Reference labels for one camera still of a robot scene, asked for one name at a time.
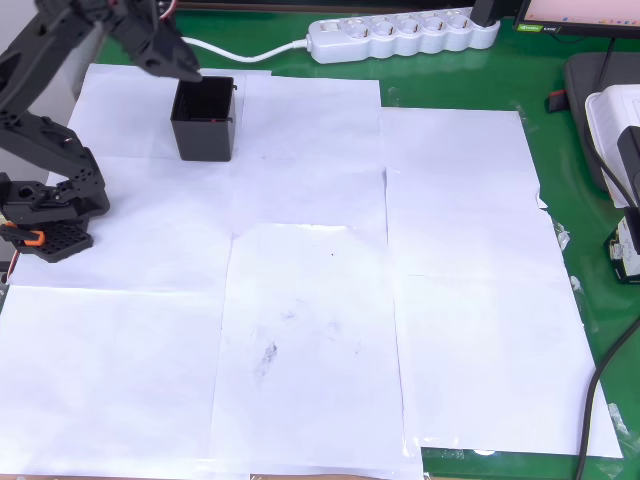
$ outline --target power socket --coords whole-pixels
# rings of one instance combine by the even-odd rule
[[[339,63],[489,48],[500,22],[483,28],[470,15],[471,8],[456,8],[320,20],[309,26],[307,50],[318,63]]]

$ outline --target computer screen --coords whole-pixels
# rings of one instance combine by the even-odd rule
[[[518,30],[640,37],[640,0],[526,0]]]
[[[640,25],[640,0],[531,0],[527,20]]]

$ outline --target black robotic arm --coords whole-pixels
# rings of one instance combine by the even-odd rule
[[[21,253],[57,262],[93,245],[89,218],[109,210],[93,154],[76,134],[27,111],[96,24],[152,75],[200,81],[180,34],[155,0],[36,0],[38,14],[0,56],[0,148],[68,180],[54,187],[0,173],[0,236]]]

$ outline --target paper sheet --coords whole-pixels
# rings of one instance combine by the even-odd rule
[[[219,471],[421,478],[404,441],[384,250],[346,227],[234,241],[211,456]]]
[[[256,477],[249,473],[217,473],[211,472],[209,465],[211,460],[200,460],[197,462],[196,473],[192,480],[256,480]]]
[[[518,211],[538,199],[517,112],[385,108],[380,125],[386,166],[418,175],[433,207]]]
[[[308,223],[382,233],[379,109],[377,81],[248,77],[230,164],[234,231]]]
[[[234,78],[238,87],[236,128],[242,123],[248,75],[263,70],[202,69],[205,76]],[[180,159],[171,110],[178,80],[153,77],[137,67],[91,65],[73,111],[69,128],[95,156]]]
[[[595,367],[517,114],[385,109],[381,124],[383,155],[401,152],[387,216],[407,436],[577,454]],[[620,457],[602,392],[592,422],[589,454]]]
[[[159,158],[97,160],[111,210],[89,222],[94,246],[56,264],[22,255],[11,284],[223,292],[231,248],[224,166]]]
[[[576,455],[594,365],[568,280],[401,277],[407,435],[423,447]],[[598,388],[589,455],[621,458]]]
[[[11,287],[0,470],[193,478],[207,454],[221,304],[211,294]]]

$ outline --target green table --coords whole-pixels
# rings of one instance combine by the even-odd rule
[[[241,55],[257,55],[304,38],[309,24],[326,14],[185,12],[177,17],[185,36],[214,43]],[[238,64],[197,49],[203,67],[260,68],[274,75],[378,79],[388,107],[517,110],[523,119],[553,218],[570,232],[564,252],[596,362],[640,313],[640,287],[616,282],[603,244],[621,218],[607,195],[591,182],[576,129],[568,112],[548,115],[547,95],[564,88],[562,67],[570,55],[604,51],[606,39],[560,44],[544,35],[516,33],[504,22],[496,44],[486,51],[417,55],[387,60],[320,65],[304,51],[287,52],[257,65]],[[640,41],[620,41],[618,50],[640,51]],[[120,47],[108,42],[101,63],[129,64]],[[586,479],[638,479],[640,476],[640,334],[612,361],[602,383],[609,404],[624,421],[616,431],[624,460],[591,458]],[[581,415],[582,405],[576,405]],[[571,478],[574,457],[423,449],[430,475],[471,478]]]

